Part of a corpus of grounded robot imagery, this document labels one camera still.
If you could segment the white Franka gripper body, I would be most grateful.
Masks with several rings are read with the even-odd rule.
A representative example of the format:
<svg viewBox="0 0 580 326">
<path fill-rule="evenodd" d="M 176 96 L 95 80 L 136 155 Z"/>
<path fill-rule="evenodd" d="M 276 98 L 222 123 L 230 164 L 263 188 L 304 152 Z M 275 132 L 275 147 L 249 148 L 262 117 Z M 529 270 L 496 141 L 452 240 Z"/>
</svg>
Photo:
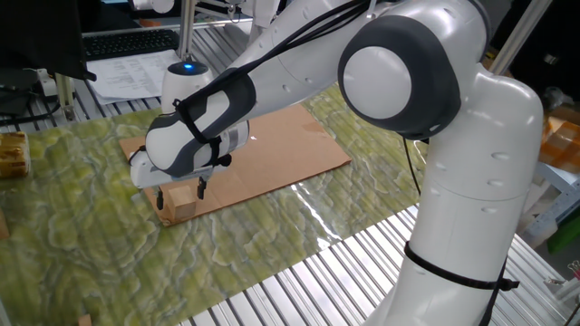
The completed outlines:
<svg viewBox="0 0 580 326">
<path fill-rule="evenodd" d="M 198 177 L 208 181 L 212 175 L 213 168 L 204 167 L 195 169 L 192 173 L 183 177 L 173 177 L 152 164 L 144 147 L 139 147 L 130 154 L 130 179 L 133 185 L 139 189 L 157 187 Z"/>
</svg>

